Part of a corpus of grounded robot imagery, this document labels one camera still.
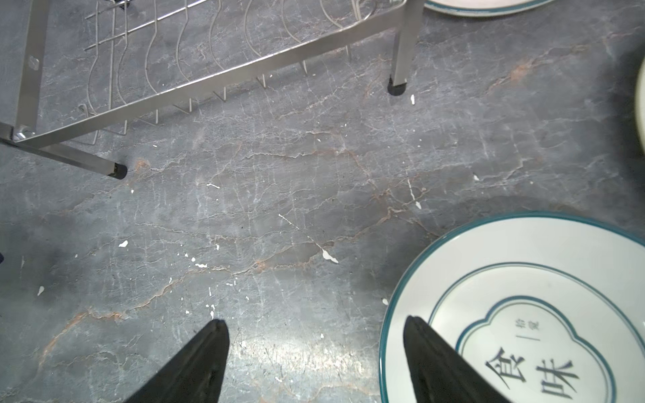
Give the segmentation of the white plate thin green line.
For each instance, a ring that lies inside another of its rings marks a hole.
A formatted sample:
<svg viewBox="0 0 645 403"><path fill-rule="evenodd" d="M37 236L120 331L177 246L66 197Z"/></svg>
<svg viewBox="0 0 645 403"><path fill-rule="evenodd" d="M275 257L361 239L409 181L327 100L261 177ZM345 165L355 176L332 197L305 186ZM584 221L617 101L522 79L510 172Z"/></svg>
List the white plate thin green line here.
<svg viewBox="0 0 645 403"><path fill-rule="evenodd" d="M563 213L455 228L403 273L381 329L384 402L412 402L404 324L423 319L513 402L644 399L644 242Z"/></svg>

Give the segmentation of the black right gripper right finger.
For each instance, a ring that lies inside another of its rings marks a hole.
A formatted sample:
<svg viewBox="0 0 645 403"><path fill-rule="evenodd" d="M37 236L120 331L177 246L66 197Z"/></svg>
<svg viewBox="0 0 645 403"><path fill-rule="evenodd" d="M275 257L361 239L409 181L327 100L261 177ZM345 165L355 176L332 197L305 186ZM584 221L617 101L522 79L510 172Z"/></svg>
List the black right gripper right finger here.
<svg viewBox="0 0 645 403"><path fill-rule="evenodd" d="M508 403L421 317L406 318L403 342L416 401Z"/></svg>

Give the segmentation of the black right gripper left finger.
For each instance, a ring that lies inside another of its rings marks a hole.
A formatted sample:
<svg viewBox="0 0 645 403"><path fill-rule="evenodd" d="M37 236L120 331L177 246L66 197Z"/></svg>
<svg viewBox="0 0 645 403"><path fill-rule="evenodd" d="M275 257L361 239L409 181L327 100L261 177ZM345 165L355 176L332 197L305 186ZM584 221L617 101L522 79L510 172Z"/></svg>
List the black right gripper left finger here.
<svg viewBox="0 0 645 403"><path fill-rule="evenodd" d="M217 402L230 346L228 326L213 319L128 402Z"/></svg>

